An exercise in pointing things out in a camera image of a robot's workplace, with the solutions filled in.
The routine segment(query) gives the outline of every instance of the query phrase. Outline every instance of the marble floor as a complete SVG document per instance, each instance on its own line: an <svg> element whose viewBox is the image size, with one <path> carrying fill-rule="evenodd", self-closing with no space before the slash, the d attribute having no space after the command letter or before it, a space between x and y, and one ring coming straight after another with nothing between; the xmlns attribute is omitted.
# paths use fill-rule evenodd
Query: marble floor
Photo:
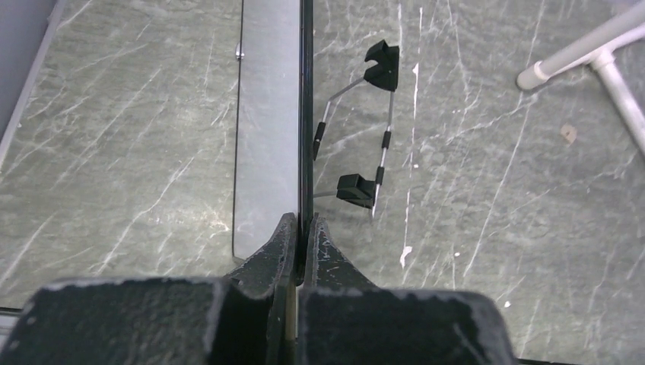
<svg viewBox="0 0 645 365"><path fill-rule="evenodd" d="M0 306L54 278L221 275L230 254L239 2L68 0L0 182ZM402 47L380 208L316 200L386 287L476 290L516 353L645 360L645 162L602 85L514 78L621 6L316 0L316 118L378 40ZM617 53L645 105L645 44ZM373 175L387 94L332 108L316 189ZM577 130L574 141L563 125Z"/></svg>

